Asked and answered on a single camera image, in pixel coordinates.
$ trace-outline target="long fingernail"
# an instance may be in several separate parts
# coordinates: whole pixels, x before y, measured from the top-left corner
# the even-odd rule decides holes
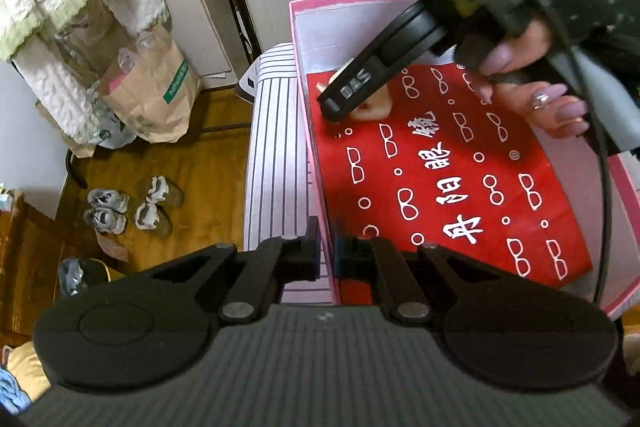
[[[491,95],[494,93],[494,88],[491,86],[478,86],[476,87],[476,95],[480,100],[484,100],[486,103],[491,103]]]
[[[570,134],[571,136],[580,136],[581,134],[587,132],[587,130],[589,129],[589,124],[584,120],[577,120],[572,123],[568,123],[565,129],[567,131],[567,134]]]
[[[564,84],[553,84],[552,86],[543,87],[533,95],[533,108],[540,109],[545,107],[547,103],[553,102],[560,98],[569,90]]]
[[[491,76],[492,74],[499,73],[506,68],[513,60],[513,52],[508,44],[499,44],[484,62],[480,64],[480,73],[484,76]]]
[[[588,110],[589,106],[586,102],[571,102],[563,105],[560,109],[558,109],[556,118],[561,122],[570,121],[574,118],[580,118],[581,116],[584,116],[585,114],[587,114]]]

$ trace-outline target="hand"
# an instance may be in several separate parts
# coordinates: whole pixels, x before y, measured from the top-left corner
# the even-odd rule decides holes
[[[551,42],[552,34],[547,24],[535,20],[524,35],[498,45],[481,64],[480,73],[492,76],[524,68],[544,57]],[[540,127],[554,138],[579,136],[589,128],[582,119],[588,110],[586,102],[575,96],[565,96],[568,87],[564,84],[489,84],[477,78],[472,83],[480,98],[518,113],[527,123]]]

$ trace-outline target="yellow pillow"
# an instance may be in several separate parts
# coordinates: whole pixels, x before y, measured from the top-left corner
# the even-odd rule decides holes
[[[42,393],[51,387],[32,342],[16,347],[9,354],[6,368],[9,373],[14,375],[20,388],[29,395],[31,401],[37,400]]]

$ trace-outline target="brown paper bag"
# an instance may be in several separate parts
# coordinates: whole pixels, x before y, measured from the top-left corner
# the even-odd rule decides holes
[[[159,45],[144,51],[109,94],[109,82],[120,73],[118,64],[112,64],[98,92],[136,135],[151,143],[172,143],[187,133],[201,81],[164,26],[158,25],[152,32]]]

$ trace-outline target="wooden floor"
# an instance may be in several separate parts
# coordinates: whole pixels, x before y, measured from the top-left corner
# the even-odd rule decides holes
[[[115,237],[129,250],[128,271],[155,266],[218,242],[236,243],[241,248],[250,130],[198,132],[203,127],[247,122],[251,115],[252,106],[232,90],[206,91],[196,100],[190,131],[178,143],[149,144],[137,139],[121,150],[98,149],[94,158],[76,163],[89,189],[116,188],[129,194],[132,201],[140,201],[140,185],[156,175],[168,177],[185,193],[183,206],[168,213],[174,225],[169,238],[156,239],[132,223]],[[86,190],[68,186],[57,217],[73,220],[83,234],[91,233],[82,222],[86,194]]]

